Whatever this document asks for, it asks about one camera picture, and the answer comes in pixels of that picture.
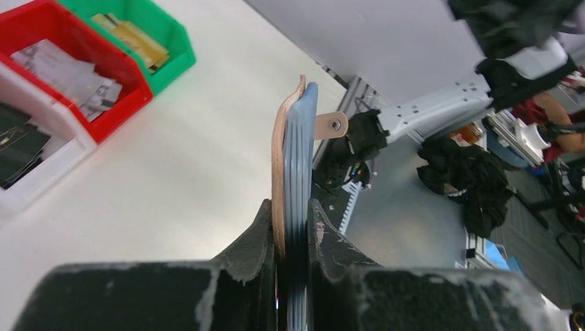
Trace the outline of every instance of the hang tab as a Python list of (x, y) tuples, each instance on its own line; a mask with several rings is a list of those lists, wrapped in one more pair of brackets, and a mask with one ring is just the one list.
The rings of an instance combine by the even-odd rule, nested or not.
[(315, 117), (315, 140), (341, 138), (349, 128), (347, 116), (343, 112), (330, 112)]

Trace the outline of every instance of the screw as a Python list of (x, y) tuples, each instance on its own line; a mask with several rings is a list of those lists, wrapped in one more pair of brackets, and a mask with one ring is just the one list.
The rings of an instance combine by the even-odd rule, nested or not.
[(338, 131), (339, 129), (341, 129), (341, 122), (339, 121), (339, 119), (334, 119), (333, 122), (331, 123), (331, 127), (333, 128), (334, 131)]

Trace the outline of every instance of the black jacket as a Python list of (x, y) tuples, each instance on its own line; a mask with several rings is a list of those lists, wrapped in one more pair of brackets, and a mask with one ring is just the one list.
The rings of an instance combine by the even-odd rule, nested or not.
[(419, 156), (428, 165), (417, 169), (433, 192), (464, 207), (467, 230), (487, 238), (506, 219), (512, 191), (501, 161), (479, 146), (459, 147), (447, 137), (425, 141)]

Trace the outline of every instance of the person's arm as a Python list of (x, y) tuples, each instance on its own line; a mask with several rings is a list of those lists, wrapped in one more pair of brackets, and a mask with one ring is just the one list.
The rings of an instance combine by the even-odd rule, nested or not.
[[(534, 102), (544, 109), (549, 121), (560, 125), (571, 124), (566, 110), (548, 92), (537, 94)], [(563, 134), (558, 136), (556, 142), (565, 152), (579, 152), (585, 148), (585, 134)]]

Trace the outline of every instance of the green bin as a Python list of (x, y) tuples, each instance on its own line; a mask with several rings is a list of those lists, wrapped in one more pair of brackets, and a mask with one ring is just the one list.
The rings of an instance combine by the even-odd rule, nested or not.
[[(195, 54), (185, 28), (150, 0), (57, 0), (91, 28), (128, 53), (140, 69), (154, 95), (195, 64)], [(169, 51), (169, 60), (154, 74), (140, 57), (118, 38), (92, 21), (96, 14), (113, 13), (122, 21), (130, 21)]]

